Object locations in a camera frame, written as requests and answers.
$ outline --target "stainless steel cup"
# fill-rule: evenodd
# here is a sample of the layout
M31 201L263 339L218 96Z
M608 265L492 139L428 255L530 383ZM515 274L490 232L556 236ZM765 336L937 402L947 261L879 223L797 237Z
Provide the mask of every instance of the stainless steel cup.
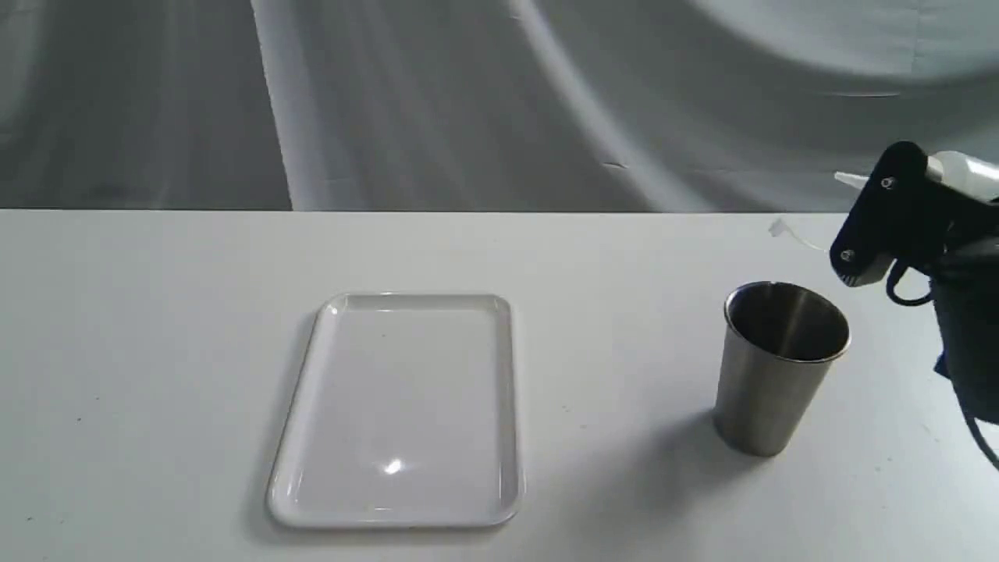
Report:
M759 282L725 300L725 347L714 425L729 446L784 450L832 362L849 346L846 318L821 295Z

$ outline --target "rectangular tray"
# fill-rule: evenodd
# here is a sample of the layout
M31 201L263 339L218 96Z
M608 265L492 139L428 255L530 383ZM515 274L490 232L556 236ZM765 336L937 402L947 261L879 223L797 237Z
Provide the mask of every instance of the rectangular tray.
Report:
M345 294L319 312L268 494L306 528L482 527L523 489L510 308Z

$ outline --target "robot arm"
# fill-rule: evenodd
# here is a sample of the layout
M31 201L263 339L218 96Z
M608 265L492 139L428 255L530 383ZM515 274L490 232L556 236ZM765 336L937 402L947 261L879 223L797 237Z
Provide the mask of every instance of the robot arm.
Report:
M832 268L851 287L885 277L903 306L934 303L943 354L975 441L999 469L975 419L999 424L999 169L958 153L927 156L910 142L888 147L832 244ZM895 285L908 269L930 292L904 299Z

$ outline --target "white table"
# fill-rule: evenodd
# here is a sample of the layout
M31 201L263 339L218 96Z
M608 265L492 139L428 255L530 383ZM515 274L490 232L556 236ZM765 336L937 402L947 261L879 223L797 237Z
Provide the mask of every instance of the white table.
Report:
M932 311L840 286L774 218L0 212L3 558L994 560L999 475L931 371ZM788 221L827 244L842 216ZM853 330L766 462L705 415L721 301L758 279L826 294ZM264 492L317 307L452 289L514 307L519 513L487 532L275 526Z

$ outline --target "black cable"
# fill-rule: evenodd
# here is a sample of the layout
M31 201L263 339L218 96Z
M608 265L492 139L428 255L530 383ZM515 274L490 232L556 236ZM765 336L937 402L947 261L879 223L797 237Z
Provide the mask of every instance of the black cable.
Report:
M905 275L905 272L908 269L909 266L900 261L896 261L892 264L891 271L888 272L888 279L885 280L884 284L885 290L888 292L888 298L891 299L891 302L902 306L922 306L932 301L933 296L931 293L926 293L918 299L903 299L898 296L898 293L895 292L895 286L902 280L902 276Z
M999 456L996 455L995 449L985 440L982 430L978 427L978 421L965 407L964 400L956 388L954 389L954 394L957 395L957 404L961 407L961 414L964 415L964 423L968 424L968 431L971 432L971 438L975 440L975 444L978 445L978 449L985 455L985 458L989 459L989 462L992 463L992 466L996 470L999 470Z

